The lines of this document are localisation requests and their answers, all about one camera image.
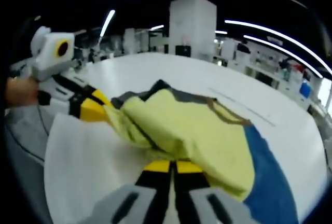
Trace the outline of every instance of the yellow cloth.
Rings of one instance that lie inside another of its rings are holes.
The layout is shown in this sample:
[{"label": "yellow cloth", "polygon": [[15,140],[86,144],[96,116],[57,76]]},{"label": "yellow cloth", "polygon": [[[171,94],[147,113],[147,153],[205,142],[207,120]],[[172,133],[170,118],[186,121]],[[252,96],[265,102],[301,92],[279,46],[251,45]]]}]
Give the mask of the yellow cloth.
[{"label": "yellow cloth", "polygon": [[[213,104],[228,120],[239,121]],[[255,172],[243,126],[221,121],[208,105],[179,102],[163,89],[145,102],[135,96],[120,110],[105,110],[119,135],[133,145],[163,158],[189,159],[204,170],[211,186],[222,187],[238,200],[250,193]],[[152,149],[140,129],[164,152]]]}]

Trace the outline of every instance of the cable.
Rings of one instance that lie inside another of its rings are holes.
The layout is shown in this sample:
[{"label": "cable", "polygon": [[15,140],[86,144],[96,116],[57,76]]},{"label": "cable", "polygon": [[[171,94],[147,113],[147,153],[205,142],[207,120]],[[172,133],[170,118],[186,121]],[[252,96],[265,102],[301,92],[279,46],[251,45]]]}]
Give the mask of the cable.
[{"label": "cable", "polygon": [[42,124],[42,126],[43,126],[43,128],[44,128],[44,131],[46,132],[46,135],[49,136],[50,134],[49,134],[49,132],[47,131],[47,128],[46,128],[46,126],[45,126],[44,119],[43,119],[43,117],[42,117],[42,111],[40,111],[40,105],[39,105],[39,104],[37,104],[37,109],[38,109],[39,118],[40,118],[40,121],[42,122],[41,124]]},{"label": "cable", "polygon": [[9,125],[5,124],[7,130],[9,131],[10,135],[12,136],[12,138],[14,139],[14,142],[23,150],[25,151],[26,153],[28,153],[29,155],[31,155],[32,157],[44,162],[44,159],[41,158],[40,156],[36,155],[36,154],[33,154],[32,152],[30,152],[28,149],[26,149],[23,145],[20,144],[20,142],[17,140],[17,138],[15,138],[11,128],[9,127]]}]

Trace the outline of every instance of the fluorescent light tube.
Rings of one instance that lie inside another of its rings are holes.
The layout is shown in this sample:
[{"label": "fluorescent light tube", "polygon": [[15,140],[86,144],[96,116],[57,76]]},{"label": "fluorescent light tube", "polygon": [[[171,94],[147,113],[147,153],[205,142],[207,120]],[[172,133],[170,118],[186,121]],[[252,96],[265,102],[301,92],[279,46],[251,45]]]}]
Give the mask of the fluorescent light tube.
[{"label": "fluorescent light tube", "polygon": [[243,36],[244,38],[247,38],[247,39],[250,39],[250,40],[253,40],[253,41],[257,41],[259,43],[262,43],[262,44],[266,44],[266,45],[269,45],[275,49],[279,49],[280,51],[290,55],[291,57],[294,57],[296,60],[298,60],[299,62],[301,62],[302,64],[304,64],[306,67],[308,67],[311,71],[313,71],[318,77],[320,78],[323,78],[323,76],[321,75],[320,72],[318,72],[314,67],[312,67],[309,63],[307,63],[305,60],[301,59],[300,57],[298,57],[297,55],[291,53],[290,51],[286,50],[286,49],[283,49],[281,47],[279,47],[278,45],[275,45],[275,44],[272,44],[272,43],[269,43],[268,41],[264,41],[264,40],[261,40],[261,39],[258,39],[258,38],[255,38],[255,37],[252,37],[252,36],[247,36],[247,35],[244,35]]},{"label": "fluorescent light tube", "polygon": [[290,41],[291,43],[299,46],[300,48],[304,49],[306,52],[308,52],[309,54],[311,54],[313,57],[316,58],[316,60],[318,60],[325,68],[326,70],[332,75],[332,69],[328,67],[328,65],[317,55],[315,54],[312,50],[310,50],[308,47],[304,46],[302,43],[298,42],[295,39],[292,39],[289,36],[286,36],[278,31],[274,31],[272,29],[263,27],[263,26],[259,26],[257,24],[252,24],[252,23],[246,23],[246,22],[240,22],[240,21],[232,21],[232,20],[225,20],[225,23],[231,23],[231,24],[238,24],[238,25],[243,25],[243,26],[248,26],[248,27],[253,27],[262,31],[266,31],[266,32],[270,32],[274,35],[277,35],[279,37],[285,38],[286,40]]},{"label": "fluorescent light tube", "polygon": [[104,36],[105,31],[106,31],[106,29],[107,29],[107,26],[108,26],[110,20],[112,19],[112,17],[114,16],[114,14],[115,14],[115,11],[114,11],[114,10],[111,10],[111,11],[109,12],[109,14],[108,14],[108,16],[107,16],[107,18],[106,18],[106,21],[105,21],[105,23],[104,23],[104,26],[103,26],[103,28],[102,28],[102,31],[101,31],[101,33],[100,33],[100,37],[103,37],[103,36]]},{"label": "fluorescent light tube", "polygon": [[159,25],[159,26],[153,27],[150,30],[154,31],[154,30],[161,29],[161,28],[164,28],[164,25]]},{"label": "fluorescent light tube", "polygon": [[215,31],[216,34],[225,34],[227,35],[227,31]]}]

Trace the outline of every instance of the black ceiling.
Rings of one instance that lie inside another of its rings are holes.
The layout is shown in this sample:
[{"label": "black ceiling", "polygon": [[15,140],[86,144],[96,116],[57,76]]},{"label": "black ceiling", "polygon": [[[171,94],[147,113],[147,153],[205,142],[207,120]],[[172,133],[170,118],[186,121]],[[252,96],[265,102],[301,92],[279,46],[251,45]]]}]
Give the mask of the black ceiling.
[{"label": "black ceiling", "polygon": [[[106,33],[122,33],[127,27],[150,28],[164,24],[168,28],[169,5],[172,0],[8,0],[10,10],[19,12],[13,17],[19,25],[27,16],[41,15],[46,25],[55,31],[78,31],[103,25],[111,9],[116,10]],[[256,23],[282,32],[310,47],[332,66],[332,58],[326,58],[322,33],[317,17],[332,32],[332,0],[297,0],[304,8],[289,0],[210,0],[217,5],[217,29],[230,33],[240,31],[229,26],[225,19]],[[241,28],[243,34],[257,34],[255,30]],[[307,53],[305,60],[319,66]]]}]

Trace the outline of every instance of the fabric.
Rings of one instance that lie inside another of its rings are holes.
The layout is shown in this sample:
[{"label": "fabric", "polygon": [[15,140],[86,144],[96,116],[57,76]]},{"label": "fabric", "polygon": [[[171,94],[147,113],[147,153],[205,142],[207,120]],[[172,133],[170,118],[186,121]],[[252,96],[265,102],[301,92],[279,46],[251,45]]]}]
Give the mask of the fabric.
[{"label": "fabric", "polygon": [[106,111],[121,137],[151,156],[190,160],[210,186],[247,204],[261,223],[294,224],[292,192],[266,141],[250,121],[216,99],[158,81],[148,92],[127,92]]}]

